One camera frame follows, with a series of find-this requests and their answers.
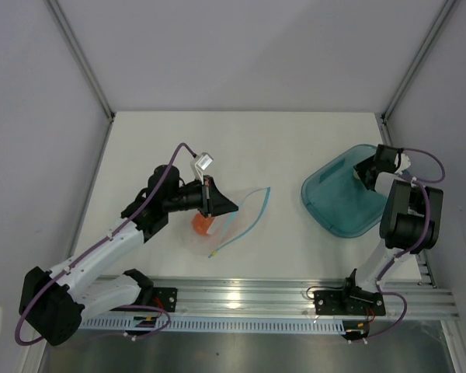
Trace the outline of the orange toy pumpkin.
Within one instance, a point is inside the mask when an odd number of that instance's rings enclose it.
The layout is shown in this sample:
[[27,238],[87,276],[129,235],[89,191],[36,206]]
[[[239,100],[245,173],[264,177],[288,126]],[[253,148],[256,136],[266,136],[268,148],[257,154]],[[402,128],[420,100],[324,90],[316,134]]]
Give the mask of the orange toy pumpkin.
[[192,227],[196,234],[207,236],[213,222],[213,217],[204,217],[201,213],[196,213],[192,220]]

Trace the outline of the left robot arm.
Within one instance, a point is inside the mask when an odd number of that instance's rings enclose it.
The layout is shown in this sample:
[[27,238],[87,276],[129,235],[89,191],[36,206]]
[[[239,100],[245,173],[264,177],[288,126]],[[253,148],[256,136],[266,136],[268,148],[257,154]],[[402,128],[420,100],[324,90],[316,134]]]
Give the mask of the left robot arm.
[[116,227],[104,238],[49,270],[34,267],[26,274],[15,330],[17,344],[28,344],[21,337],[24,323],[32,326],[41,340],[58,346],[88,319],[114,309],[149,309],[154,284],[142,272],[130,269],[112,281],[95,281],[106,268],[161,231],[169,214],[189,210],[216,218],[236,212],[238,205],[219,191],[212,176],[181,184],[175,166],[157,167],[148,185],[121,212]]

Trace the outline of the clear zip top bag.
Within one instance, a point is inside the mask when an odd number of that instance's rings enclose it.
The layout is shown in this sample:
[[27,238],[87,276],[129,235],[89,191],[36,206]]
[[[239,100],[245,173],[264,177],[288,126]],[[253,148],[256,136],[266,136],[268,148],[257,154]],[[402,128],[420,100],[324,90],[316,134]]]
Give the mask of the clear zip top bag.
[[249,234],[261,221],[268,208],[271,188],[249,187],[242,190],[230,190],[226,197],[238,205],[238,211],[214,218],[209,228],[209,235],[202,236],[194,232],[192,220],[196,213],[189,214],[178,225],[178,242],[191,253],[215,257],[239,239]]

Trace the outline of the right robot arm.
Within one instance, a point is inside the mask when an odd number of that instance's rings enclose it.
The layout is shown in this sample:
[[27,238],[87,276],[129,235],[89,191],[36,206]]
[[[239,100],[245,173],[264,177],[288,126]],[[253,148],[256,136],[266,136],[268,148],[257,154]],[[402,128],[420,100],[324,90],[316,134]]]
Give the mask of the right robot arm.
[[432,249],[440,235],[443,191],[412,176],[406,148],[378,145],[354,171],[367,190],[386,196],[381,238],[367,261],[353,270],[339,294],[340,307],[357,313],[383,303],[381,287],[410,256]]

